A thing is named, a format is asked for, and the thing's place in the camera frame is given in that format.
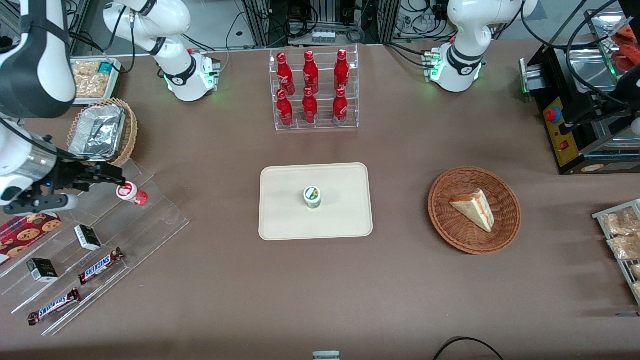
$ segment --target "brown tablecloth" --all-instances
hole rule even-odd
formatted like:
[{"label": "brown tablecloth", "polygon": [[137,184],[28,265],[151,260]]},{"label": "brown tablecloth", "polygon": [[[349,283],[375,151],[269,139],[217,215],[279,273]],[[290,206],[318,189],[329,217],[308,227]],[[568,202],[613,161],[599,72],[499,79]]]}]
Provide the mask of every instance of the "brown tablecloth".
[{"label": "brown tablecloth", "polygon": [[[0,359],[429,359],[453,336],[508,359],[637,359],[640,319],[613,317],[634,300],[590,214],[640,197],[638,177],[557,174],[520,91],[518,59],[537,48],[492,44],[480,79],[450,94],[360,46],[360,128],[307,134],[273,129],[267,51],[234,53],[194,103],[138,58],[119,92],[138,116],[133,158],[192,223],[54,337],[0,305]],[[62,146],[78,111],[28,128]],[[369,168],[370,236],[260,239],[263,168],[352,161]],[[463,254],[428,220],[431,183],[462,165],[520,200],[520,236],[499,254]],[[441,359],[484,354],[457,344]]]}]

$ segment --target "red emergency button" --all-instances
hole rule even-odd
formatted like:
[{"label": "red emergency button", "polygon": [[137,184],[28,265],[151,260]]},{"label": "red emergency button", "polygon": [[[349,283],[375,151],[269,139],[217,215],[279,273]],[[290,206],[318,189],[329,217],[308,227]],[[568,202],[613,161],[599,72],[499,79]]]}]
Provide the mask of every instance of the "red emergency button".
[{"label": "red emergency button", "polygon": [[554,121],[558,116],[558,112],[556,111],[556,109],[549,109],[545,112],[545,120],[552,122]]}]

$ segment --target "wicker basket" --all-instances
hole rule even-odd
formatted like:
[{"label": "wicker basket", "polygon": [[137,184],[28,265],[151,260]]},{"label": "wicker basket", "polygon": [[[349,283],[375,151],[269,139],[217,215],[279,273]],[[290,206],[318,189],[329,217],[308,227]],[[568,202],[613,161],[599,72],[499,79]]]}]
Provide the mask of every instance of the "wicker basket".
[{"label": "wicker basket", "polygon": [[[120,141],[120,149],[118,152],[119,155],[116,160],[109,162],[111,165],[119,167],[131,157],[133,148],[136,146],[136,136],[138,135],[138,120],[136,119],[136,114],[131,111],[129,105],[120,99],[106,99],[100,102],[96,102],[95,104],[91,104],[87,107],[90,108],[92,106],[107,105],[121,106],[127,112],[127,117],[124,122],[124,130],[122,131],[122,140]],[[76,133],[76,127],[78,125],[78,120],[80,119],[80,114],[82,114],[82,112],[80,112],[76,116],[73,125],[71,125],[71,130],[69,131],[69,135],[67,136],[67,148],[71,146],[71,140],[73,140]]]},{"label": "wicker basket", "polygon": [[[493,211],[495,224],[487,233],[449,204],[458,195],[482,189]],[[460,167],[440,175],[428,199],[429,217],[440,235],[469,254],[493,254],[504,250],[518,236],[522,214],[516,195],[491,172]]]}]

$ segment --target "coca-cola bottle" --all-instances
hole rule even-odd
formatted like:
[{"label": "coca-cola bottle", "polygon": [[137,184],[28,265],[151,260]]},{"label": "coca-cola bottle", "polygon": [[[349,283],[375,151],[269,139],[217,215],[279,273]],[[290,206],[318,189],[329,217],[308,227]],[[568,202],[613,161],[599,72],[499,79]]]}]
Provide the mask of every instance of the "coca-cola bottle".
[{"label": "coca-cola bottle", "polygon": [[333,68],[333,76],[333,87],[336,91],[349,85],[349,63],[347,62],[347,51],[345,49],[338,50],[338,61],[336,61]]},{"label": "coca-cola bottle", "polygon": [[305,98],[302,100],[302,107],[305,110],[305,121],[307,124],[315,124],[318,115],[318,101],[309,86],[305,88]]},{"label": "coca-cola bottle", "polygon": [[342,126],[347,122],[347,99],[344,97],[344,88],[339,88],[335,92],[333,100],[333,123]]},{"label": "coca-cola bottle", "polygon": [[286,91],[287,95],[293,96],[296,93],[296,86],[293,85],[293,71],[287,63],[287,57],[284,53],[278,53],[276,55],[278,60],[278,82],[280,88]]},{"label": "coca-cola bottle", "polygon": [[302,69],[302,73],[305,76],[305,86],[311,88],[314,94],[320,91],[320,79],[318,76],[318,65],[314,61],[314,52],[311,50],[305,51],[305,67]]},{"label": "coca-cola bottle", "polygon": [[278,114],[280,115],[280,121],[284,127],[293,126],[293,107],[291,102],[287,99],[287,94],[282,89],[278,89],[276,93],[278,96],[278,102],[276,107],[278,108]]}]

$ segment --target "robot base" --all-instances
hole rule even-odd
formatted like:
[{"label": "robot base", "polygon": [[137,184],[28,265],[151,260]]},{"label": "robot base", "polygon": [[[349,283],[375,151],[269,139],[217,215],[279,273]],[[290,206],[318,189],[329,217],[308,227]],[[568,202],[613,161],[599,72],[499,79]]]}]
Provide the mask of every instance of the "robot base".
[{"label": "robot base", "polygon": [[470,88],[471,84],[478,79],[482,64],[478,65],[475,70],[469,68],[470,72],[467,75],[460,75],[458,70],[449,63],[449,60],[447,60],[447,51],[450,47],[451,44],[434,47],[431,50],[430,57],[422,57],[423,65],[434,66],[433,69],[424,69],[424,77],[428,83],[436,83],[444,90],[450,92],[463,92]]},{"label": "robot base", "polygon": [[191,56],[196,60],[196,70],[184,85],[172,84],[164,77],[169,90],[182,101],[196,101],[209,92],[218,90],[220,62],[214,63],[211,58],[202,54]]}]

